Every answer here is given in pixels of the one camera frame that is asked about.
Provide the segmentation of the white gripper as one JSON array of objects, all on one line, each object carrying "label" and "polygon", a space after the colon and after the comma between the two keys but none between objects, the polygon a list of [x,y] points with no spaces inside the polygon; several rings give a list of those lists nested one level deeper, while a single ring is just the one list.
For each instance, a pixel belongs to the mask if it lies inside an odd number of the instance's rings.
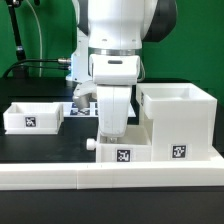
[{"label": "white gripper", "polygon": [[99,132],[118,143],[125,134],[132,87],[140,73],[140,57],[91,54],[89,72],[92,79],[78,84],[73,101],[79,109],[87,106],[89,94],[95,94],[98,104]]}]

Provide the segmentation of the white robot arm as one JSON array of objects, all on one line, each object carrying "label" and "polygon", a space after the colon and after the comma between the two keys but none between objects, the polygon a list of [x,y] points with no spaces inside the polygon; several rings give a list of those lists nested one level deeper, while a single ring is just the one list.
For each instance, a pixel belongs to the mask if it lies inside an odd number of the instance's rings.
[{"label": "white robot arm", "polygon": [[176,0],[72,0],[77,47],[69,81],[73,100],[83,108],[87,97],[98,102],[99,133],[125,134],[132,87],[143,72],[144,42],[159,42],[174,29]]}]

